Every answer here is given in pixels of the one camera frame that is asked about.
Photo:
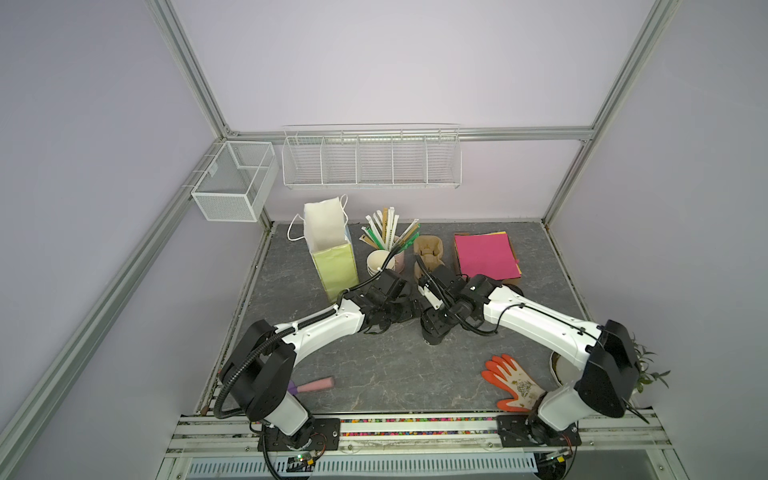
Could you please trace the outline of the paper cups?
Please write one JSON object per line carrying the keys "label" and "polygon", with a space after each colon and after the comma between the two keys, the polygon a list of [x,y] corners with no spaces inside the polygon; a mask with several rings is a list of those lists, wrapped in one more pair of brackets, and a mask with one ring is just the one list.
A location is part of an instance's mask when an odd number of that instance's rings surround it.
{"label": "paper cups", "polygon": [[[368,255],[366,260],[366,268],[370,276],[375,275],[381,270],[383,262],[388,258],[389,254],[390,252],[387,250],[375,250]],[[399,272],[401,270],[400,263],[401,261],[399,260],[399,257],[395,255],[390,259],[386,268]]]}

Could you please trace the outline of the green white paper bag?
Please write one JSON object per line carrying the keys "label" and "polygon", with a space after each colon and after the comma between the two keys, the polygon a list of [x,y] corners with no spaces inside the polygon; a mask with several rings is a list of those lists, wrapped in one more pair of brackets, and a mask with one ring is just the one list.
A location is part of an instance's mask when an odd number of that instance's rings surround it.
{"label": "green white paper bag", "polygon": [[359,283],[349,217],[348,196],[306,203],[303,214],[291,220],[286,237],[291,242],[304,240],[323,289],[331,303]]}

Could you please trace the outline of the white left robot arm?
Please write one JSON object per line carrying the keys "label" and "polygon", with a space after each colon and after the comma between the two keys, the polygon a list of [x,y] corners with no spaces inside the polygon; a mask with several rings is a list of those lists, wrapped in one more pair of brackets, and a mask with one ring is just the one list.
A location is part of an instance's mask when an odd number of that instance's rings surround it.
{"label": "white left robot arm", "polygon": [[243,415],[264,430],[277,429],[291,448],[309,445],[315,419],[289,391],[293,369],[344,337],[382,334],[419,316],[413,283],[392,268],[403,250],[394,247],[373,276],[343,289],[321,311],[278,325],[252,324],[219,371],[214,417]]}

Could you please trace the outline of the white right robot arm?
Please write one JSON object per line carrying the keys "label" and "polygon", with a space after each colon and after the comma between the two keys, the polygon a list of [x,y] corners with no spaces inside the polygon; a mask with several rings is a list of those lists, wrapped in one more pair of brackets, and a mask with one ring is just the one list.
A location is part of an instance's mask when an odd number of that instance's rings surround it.
{"label": "white right robot arm", "polygon": [[621,323],[579,320],[533,302],[500,281],[485,275],[466,279],[444,266],[423,271],[417,285],[430,304],[421,317],[428,344],[441,343],[456,325],[480,336],[507,328],[578,369],[578,379],[542,394],[527,412],[524,425],[533,443],[551,444],[592,414],[621,418],[631,410],[641,370],[634,343]]}

